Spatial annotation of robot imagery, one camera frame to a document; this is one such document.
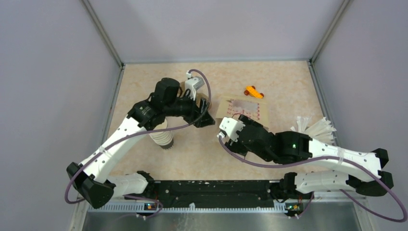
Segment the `pink paper gift bag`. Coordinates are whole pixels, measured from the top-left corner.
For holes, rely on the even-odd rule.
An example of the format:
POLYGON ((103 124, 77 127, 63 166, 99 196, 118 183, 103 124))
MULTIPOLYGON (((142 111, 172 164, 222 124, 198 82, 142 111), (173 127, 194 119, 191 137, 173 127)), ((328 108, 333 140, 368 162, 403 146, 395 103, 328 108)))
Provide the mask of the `pink paper gift bag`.
POLYGON ((216 118, 233 117, 237 119, 239 115, 245 115, 269 128, 269 103, 265 99, 231 94, 222 95, 219 100, 216 118))

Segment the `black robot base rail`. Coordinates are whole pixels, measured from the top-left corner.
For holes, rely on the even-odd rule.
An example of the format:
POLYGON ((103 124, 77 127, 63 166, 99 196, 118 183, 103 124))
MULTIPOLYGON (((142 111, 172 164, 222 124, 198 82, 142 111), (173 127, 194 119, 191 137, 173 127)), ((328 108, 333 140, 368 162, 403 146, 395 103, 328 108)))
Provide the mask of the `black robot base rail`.
POLYGON ((140 194, 131 196, 154 199, 164 208, 185 208, 194 203, 197 208, 269 208, 288 199, 310 199, 284 189, 276 180, 162 180, 150 182, 140 194))

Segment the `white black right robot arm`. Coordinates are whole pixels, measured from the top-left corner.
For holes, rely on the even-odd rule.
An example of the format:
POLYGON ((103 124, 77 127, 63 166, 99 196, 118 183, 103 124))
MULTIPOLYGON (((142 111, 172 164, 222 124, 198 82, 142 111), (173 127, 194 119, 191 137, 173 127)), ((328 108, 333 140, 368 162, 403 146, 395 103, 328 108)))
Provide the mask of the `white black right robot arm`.
POLYGON ((228 138, 225 148, 229 152, 241 156, 253 153, 265 161, 265 167, 313 164, 325 168, 321 172, 287 173, 280 186, 288 198, 319 191, 380 197, 394 186, 392 174, 383 170, 389 160, 385 149, 357 152, 294 130, 272 133, 244 115, 223 118, 219 128, 219 137, 228 138))

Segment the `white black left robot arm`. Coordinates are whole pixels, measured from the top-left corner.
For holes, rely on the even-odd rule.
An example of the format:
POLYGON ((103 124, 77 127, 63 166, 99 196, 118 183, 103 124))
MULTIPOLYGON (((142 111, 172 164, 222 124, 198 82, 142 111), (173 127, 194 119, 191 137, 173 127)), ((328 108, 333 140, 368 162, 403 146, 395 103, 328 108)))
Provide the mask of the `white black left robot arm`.
POLYGON ((79 164, 72 162, 66 169, 70 185, 93 208, 101 208, 112 198, 138 194, 152 197, 152 178, 143 171, 119 177, 110 176, 113 168, 126 153, 147 134, 171 131, 157 129, 167 117, 182 117, 187 126, 197 128, 215 124, 208 112, 210 100, 201 98, 197 90, 208 82, 204 77, 190 77, 181 83, 163 78, 146 100, 135 103, 115 132, 88 158, 79 164))

